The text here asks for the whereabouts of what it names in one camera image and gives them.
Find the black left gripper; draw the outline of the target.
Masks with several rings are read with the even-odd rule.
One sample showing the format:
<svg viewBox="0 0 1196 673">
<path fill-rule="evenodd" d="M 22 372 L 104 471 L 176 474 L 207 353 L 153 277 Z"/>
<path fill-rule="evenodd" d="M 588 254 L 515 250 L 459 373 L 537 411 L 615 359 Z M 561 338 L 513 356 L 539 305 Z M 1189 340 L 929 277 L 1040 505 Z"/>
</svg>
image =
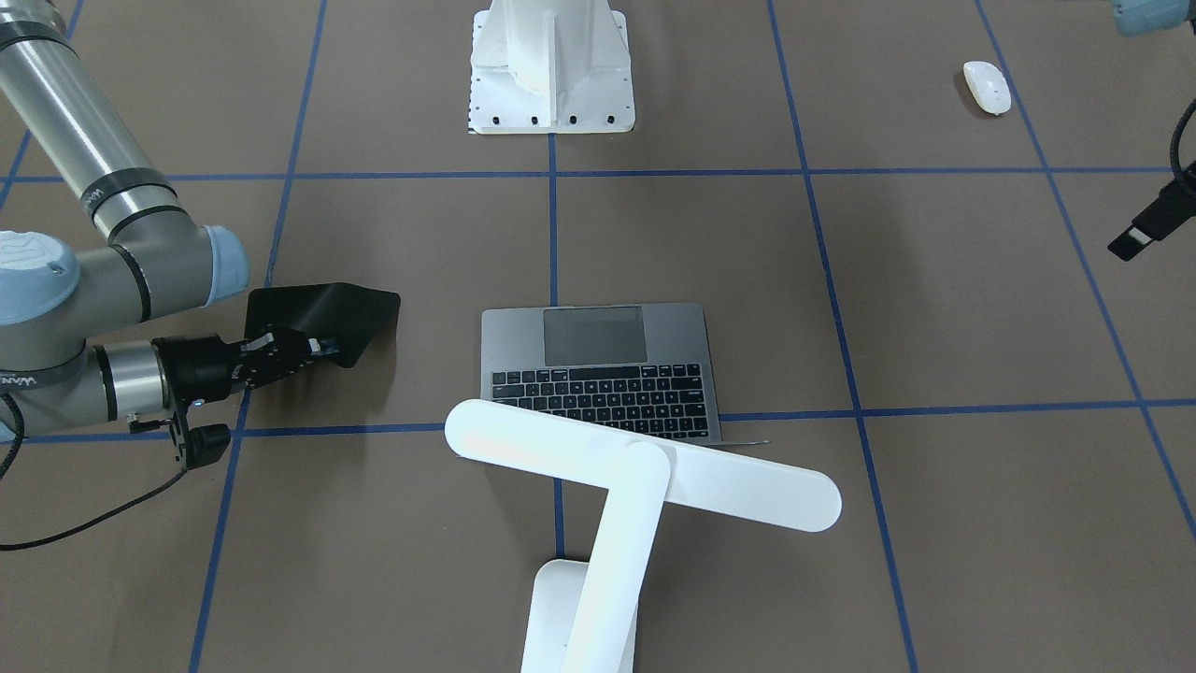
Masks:
<svg viewBox="0 0 1196 673">
<path fill-rule="evenodd" d="M 1174 230 L 1192 219 L 1192 214 L 1195 214 L 1192 169 L 1188 167 L 1174 175 L 1139 216 L 1131 218 L 1131 226 L 1107 244 L 1107 251 L 1123 263 L 1128 263 L 1153 241 L 1163 241 L 1174 233 Z"/>
</svg>

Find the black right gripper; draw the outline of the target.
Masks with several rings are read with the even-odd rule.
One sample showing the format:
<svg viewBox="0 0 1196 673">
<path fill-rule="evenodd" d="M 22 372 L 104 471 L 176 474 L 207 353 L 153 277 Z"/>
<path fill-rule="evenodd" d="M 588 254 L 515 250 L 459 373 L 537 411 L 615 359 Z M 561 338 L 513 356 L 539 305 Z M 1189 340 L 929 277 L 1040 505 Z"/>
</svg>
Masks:
<svg viewBox="0 0 1196 673">
<path fill-rule="evenodd" d="M 313 341 L 291 329 L 255 339 L 225 342 L 218 334 L 152 339 L 164 374 L 166 400 L 177 405 L 225 400 L 243 388 L 262 388 L 315 361 Z"/>
</svg>

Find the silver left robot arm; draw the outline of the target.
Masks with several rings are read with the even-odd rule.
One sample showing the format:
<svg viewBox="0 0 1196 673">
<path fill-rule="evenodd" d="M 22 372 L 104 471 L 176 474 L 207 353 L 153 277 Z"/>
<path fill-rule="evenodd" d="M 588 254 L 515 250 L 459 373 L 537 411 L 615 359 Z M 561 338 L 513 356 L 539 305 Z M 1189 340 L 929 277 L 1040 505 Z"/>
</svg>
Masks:
<svg viewBox="0 0 1196 673">
<path fill-rule="evenodd" d="M 1124 36 L 1143 36 L 1154 31 L 1192 26 L 1195 4 L 1192 1 L 1112 1 L 1112 17 L 1118 32 Z M 1168 166 L 1172 178 L 1159 195 L 1146 206 L 1131 225 L 1109 243 L 1107 251 L 1123 263 L 1135 259 L 1157 241 L 1174 233 L 1174 230 L 1195 218 L 1195 166 L 1182 163 L 1182 141 L 1192 121 L 1195 103 L 1188 103 L 1168 140 Z"/>
</svg>

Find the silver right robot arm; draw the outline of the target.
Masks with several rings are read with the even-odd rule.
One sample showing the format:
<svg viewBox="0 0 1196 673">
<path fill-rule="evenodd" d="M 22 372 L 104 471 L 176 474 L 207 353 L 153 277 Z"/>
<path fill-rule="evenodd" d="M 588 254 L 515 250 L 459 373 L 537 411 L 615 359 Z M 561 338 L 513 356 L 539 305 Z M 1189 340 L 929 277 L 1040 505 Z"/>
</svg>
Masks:
<svg viewBox="0 0 1196 673">
<path fill-rule="evenodd" d="M 242 294 L 250 256 L 232 231 L 193 221 L 51 1 L 5 1 L 4 94 L 103 238 L 73 251 L 55 235 L 4 231 L 4 440 L 161 410 L 152 345 L 90 341 Z"/>
</svg>

